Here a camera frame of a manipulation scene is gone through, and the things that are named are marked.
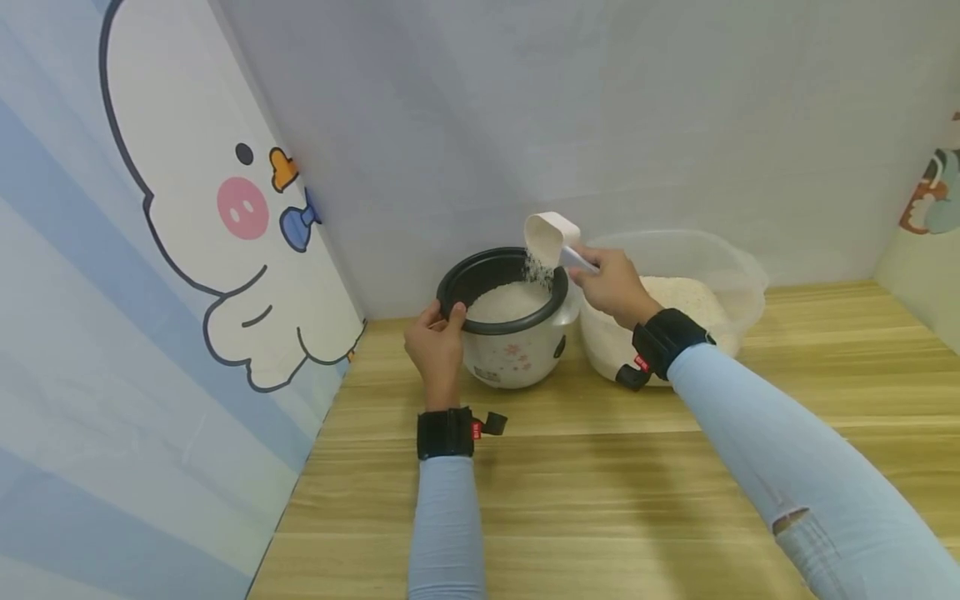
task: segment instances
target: forearm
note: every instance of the forearm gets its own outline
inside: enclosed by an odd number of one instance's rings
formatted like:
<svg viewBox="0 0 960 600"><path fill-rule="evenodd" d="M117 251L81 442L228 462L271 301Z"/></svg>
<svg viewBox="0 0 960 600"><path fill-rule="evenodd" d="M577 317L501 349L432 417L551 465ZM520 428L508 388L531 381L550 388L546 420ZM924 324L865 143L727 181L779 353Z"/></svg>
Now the forearm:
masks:
<svg viewBox="0 0 960 600"><path fill-rule="evenodd" d="M466 456L440 456L420 463L407 598L487 598L480 507L473 460Z"/></svg>
<svg viewBox="0 0 960 600"><path fill-rule="evenodd" d="M960 598L960 568L916 511L803 406L713 346L668 375L818 597Z"/></svg>

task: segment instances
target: cartoon character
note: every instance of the cartoon character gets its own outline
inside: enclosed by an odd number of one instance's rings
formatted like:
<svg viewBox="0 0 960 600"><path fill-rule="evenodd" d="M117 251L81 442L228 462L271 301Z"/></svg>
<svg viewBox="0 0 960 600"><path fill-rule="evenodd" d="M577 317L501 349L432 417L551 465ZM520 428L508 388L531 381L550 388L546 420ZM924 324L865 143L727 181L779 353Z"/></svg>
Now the cartoon character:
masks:
<svg viewBox="0 0 960 600"><path fill-rule="evenodd" d="M937 150L914 191L900 226L911 233L960 227L960 150Z"/></svg>
<svg viewBox="0 0 960 600"><path fill-rule="evenodd" d="M104 103L157 246L187 283L216 297L204 317L207 347L269 392L307 358L347 356L364 323L309 195L294 185L297 165L275 143L220 32L204 34L197 11L209 7L189 5L110 3Z"/></svg>

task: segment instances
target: duck beak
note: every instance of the duck beak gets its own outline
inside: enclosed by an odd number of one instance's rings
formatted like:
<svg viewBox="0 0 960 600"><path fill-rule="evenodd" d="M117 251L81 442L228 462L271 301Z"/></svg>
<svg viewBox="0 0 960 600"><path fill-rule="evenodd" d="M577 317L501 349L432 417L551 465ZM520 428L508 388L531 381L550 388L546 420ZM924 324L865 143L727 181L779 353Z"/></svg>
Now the duck beak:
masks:
<svg viewBox="0 0 960 600"><path fill-rule="evenodd" d="M270 151L270 164L274 167L273 185L277 192L287 189L300 174L297 163L292 158L288 158L279 148L273 148Z"/></svg>

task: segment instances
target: hand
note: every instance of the hand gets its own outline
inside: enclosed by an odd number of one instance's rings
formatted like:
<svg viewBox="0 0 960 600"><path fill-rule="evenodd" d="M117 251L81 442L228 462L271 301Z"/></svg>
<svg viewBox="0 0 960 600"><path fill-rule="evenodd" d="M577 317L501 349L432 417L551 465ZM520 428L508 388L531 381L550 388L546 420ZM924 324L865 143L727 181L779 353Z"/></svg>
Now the hand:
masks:
<svg viewBox="0 0 960 600"><path fill-rule="evenodd" d="M466 320L467 307L462 302L454 304L448 322L440 314L440 301L433 300L403 333L403 347L423 379L426 412L460 407L461 329Z"/></svg>
<svg viewBox="0 0 960 600"><path fill-rule="evenodd" d="M570 269L570 278L583 288L590 306L616 319L621 327L633 330L663 310L647 293L634 263L622 250L586 246L578 246L574 250L588 262L600 267L600 273L595 275L584 269Z"/></svg>

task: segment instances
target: rice cooker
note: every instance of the rice cooker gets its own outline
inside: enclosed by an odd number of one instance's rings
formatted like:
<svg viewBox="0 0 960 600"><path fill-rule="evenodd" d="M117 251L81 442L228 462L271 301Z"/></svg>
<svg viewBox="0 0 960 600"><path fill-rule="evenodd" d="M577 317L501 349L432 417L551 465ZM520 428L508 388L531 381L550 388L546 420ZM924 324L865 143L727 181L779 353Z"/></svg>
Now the rice cooker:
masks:
<svg viewBox="0 0 960 600"><path fill-rule="evenodd" d="M523 248L494 248L462 260L437 289L445 319L457 302L469 309L495 287L526 278ZM566 326L580 312L582 295L563 267L554 271L550 300L540 310L506 323L464 323L464 365L493 388L531 386L554 370L566 346Z"/></svg>

